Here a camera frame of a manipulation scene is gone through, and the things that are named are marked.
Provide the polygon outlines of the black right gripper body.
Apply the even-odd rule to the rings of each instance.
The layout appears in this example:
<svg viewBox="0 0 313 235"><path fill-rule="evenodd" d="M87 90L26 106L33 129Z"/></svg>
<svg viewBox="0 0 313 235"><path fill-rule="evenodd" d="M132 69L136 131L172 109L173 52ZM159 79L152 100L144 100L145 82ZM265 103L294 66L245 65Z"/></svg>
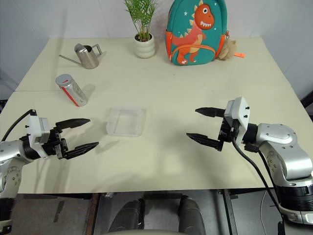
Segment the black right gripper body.
<svg viewBox="0 0 313 235"><path fill-rule="evenodd" d="M219 143L222 144L223 142L232 142L233 138L237 138L239 126L240 123L237 119L232 120L231 124L229 124L226 118L223 118L218 135Z"/></svg>

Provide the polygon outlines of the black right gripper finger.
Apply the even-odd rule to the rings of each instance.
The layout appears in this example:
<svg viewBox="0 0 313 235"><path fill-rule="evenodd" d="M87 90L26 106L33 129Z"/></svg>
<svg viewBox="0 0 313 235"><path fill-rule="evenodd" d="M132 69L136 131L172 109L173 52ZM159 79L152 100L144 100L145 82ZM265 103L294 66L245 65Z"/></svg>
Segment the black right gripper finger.
<svg viewBox="0 0 313 235"><path fill-rule="evenodd" d="M197 108L195 110L197 113L200 113L204 116L208 117L224 117L225 109L219 109L219 108L214 108L214 107L202 107L202 108Z"/></svg>
<svg viewBox="0 0 313 235"><path fill-rule="evenodd" d="M208 146L208 147L212 147L218 151L221 151L223 148L223 144L224 144L223 141L213 140L213 139L208 138L205 135L201 135L197 133L187 133L186 135L192 140L196 141L197 143Z"/></svg>

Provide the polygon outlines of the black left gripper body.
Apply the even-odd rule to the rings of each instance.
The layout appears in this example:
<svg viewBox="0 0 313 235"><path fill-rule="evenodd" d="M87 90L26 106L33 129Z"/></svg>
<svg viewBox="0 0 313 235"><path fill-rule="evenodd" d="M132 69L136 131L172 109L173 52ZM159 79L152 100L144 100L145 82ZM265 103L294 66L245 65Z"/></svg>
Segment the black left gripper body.
<svg viewBox="0 0 313 235"><path fill-rule="evenodd" d="M42 145L48 156L56 155L58 159L67 159L67 142L61 137L63 129L68 128L66 122L57 122L56 126L50 130L48 141Z"/></svg>

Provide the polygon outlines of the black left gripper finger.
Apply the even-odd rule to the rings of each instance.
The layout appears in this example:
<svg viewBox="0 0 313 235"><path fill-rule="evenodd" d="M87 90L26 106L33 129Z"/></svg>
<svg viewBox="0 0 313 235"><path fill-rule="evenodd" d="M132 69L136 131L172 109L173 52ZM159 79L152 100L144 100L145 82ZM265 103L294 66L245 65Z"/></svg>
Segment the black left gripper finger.
<svg viewBox="0 0 313 235"><path fill-rule="evenodd" d="M90 122L87 118L72 118L55 123L58 129L76 128Z"/></svg>
<svg viewBox="0 0 313 235"><path fill-rule="evenodd" d="M66 151L64 154L64 158L69 160L69 159L84 155L85 153L94 149L98 144L99 142L92 142L92 143L86 143L86 144L77 146L71 151Z"/></svg>

